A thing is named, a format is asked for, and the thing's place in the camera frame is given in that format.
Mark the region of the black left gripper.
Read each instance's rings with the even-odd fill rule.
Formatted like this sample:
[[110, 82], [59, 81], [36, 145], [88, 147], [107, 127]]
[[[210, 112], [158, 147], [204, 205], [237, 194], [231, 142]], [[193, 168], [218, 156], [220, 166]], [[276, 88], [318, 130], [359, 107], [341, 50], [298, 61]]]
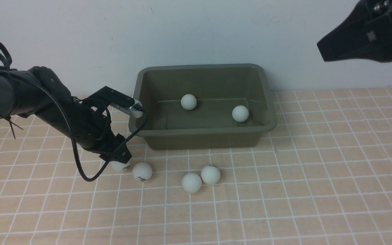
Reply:
[[113, 154], [125, 138], [112, 131], [108, 108], [99, 102], [81, 102], [77, 112], [77, 143], [83, 149], [99, 154], [105, 161], [130, 161], [132, 155], [126, 145]]

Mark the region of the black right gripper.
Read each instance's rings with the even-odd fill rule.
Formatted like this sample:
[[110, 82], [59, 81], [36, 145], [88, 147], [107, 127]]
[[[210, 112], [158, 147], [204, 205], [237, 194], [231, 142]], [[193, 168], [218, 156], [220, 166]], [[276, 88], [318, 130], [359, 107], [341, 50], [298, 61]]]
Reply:
[[325, 62], [392, 62], [392, 0], [358, 1], [350, 15], [317, 47]]

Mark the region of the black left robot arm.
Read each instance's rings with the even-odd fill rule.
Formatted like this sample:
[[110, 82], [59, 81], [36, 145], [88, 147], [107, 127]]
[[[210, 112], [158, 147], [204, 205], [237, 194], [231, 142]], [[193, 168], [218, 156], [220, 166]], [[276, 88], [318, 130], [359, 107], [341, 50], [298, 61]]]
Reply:
[[0, 68], [0, 119], [37, 116], [75, 146], [99, 154], [104, 161], [127, 163], [131, 159], [126, 138], [112, 132], [108, 107], [127, 112], [134, 104], [134, 99], [107, 86], [78, 100], [46, 67]]

